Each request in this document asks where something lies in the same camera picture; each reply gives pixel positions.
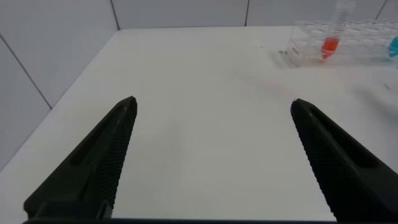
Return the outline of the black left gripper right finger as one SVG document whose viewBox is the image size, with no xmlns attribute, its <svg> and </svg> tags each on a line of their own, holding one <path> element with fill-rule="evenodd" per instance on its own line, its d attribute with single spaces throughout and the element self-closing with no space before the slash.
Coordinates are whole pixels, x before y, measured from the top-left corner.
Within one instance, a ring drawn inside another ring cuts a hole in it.
<svg viewBox="0 0 398 224">
<path fill-rule="evenodd" d="M 397 222 L 397 173 L 315 105 L 290 113 L 324 198 L 339 222 Z"/>
</svg>

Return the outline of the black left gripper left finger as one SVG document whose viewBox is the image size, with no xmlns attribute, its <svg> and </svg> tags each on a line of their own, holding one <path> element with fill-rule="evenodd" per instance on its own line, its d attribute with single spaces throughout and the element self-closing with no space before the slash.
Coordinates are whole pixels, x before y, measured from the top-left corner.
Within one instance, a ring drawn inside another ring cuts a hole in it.
<svg viewBox="0 0 398 224">
<path fill-rule="evenodd" d="M 137 101 L 117 103 L 26 199 L 30 219 L 111 218 L 137 116 Z"/>
</svg>

